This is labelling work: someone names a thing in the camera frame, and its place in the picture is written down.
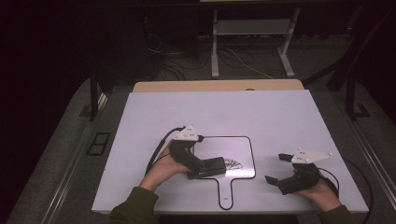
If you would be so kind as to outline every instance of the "gray carpet floor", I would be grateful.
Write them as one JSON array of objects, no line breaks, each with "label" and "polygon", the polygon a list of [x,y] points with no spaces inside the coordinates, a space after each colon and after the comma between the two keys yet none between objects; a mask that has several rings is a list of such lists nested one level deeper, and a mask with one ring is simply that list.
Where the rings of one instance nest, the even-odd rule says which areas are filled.
[{"label": "gray carpet floor", "polygon": [[[254,41],[248,37],[220,39],[219,79],[258,79],[267,78],[266,75],[286,78],[276,52],[281,42],[280,38],[267,36]],[[176,68],[186,79],[210,79],[209,42],[203,38],[200,44],[202,53],[198,57],[177,55],[179,49],[170,48],[175,54],[173,56],[170,54],[165,63]],[[348,36],[331,36],[327,39],[305,36],[292,39],[288,55],[296,78],[303,80],[336,62],[349,44]],[[246,68],[233,53],[260,73]],[[306,88],[311,91],[340,153],[356,164],[369,180],[370,187],[359,170],[346,161],[349,172],[352,173],[368,205],[372,202],[369,190],[372,188],[374,205],[367,223],[394,223],[395,208],[384,187],[379,183],[378,175],[364,156],[363,151],[367,145],[364,146],[361,138],[356,135],[356,129],[363,134],[368,146],[373,149],[390,178],[394,180],[396,127],[366,89],[360,85],[356,90],[356,103],[363,104],[371,117],[350,120],[344,109],[346,90],[343,88],[338,92],[328,91],[326,83],[329,78],[330,75],[323,77]],[[160,70],[154,80],[177,80],[177,77],[174,73]],[[131,89],[132,87],[128,86],[115,87],[112,93],[106,94],[106,104],[101,107],[97,118],[89,121],[89,118],[81,112],[90,104],[90,86],[88,80],[82,83],[65,111],[8,223],[41,223],[43,219],[44,223],[106,221],[106,216],[94,213],[91,207]],[[111,133],[110,141],[103,156],[87,156],[85,151],[96,133]],[[51,206],[54,198],[60,199],[59,206]],[[49,208],[54,207],[56,209],[48,212]],[[356,216],[359,220],[365,218],[365,214]],[[297,218],[301,224],[319,223],[317,214],[299,214]]]}]

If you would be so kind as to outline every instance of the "sleeve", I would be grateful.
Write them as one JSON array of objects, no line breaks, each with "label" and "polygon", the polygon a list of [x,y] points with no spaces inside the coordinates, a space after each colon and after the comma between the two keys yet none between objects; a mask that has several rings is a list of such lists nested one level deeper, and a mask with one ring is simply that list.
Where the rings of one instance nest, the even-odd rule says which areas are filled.
[{"label": "sleeve", "polygon": [[107,223],[157,223],[154,216],[154,204],[157,200],[158,196],[155,193],[135,187],[132,189],[128,199],[111,211]]},{"label": "sleeve", "polygon": [[358,224],[358,221],[344,205],[320,214],[319,219],[322,224]]}]

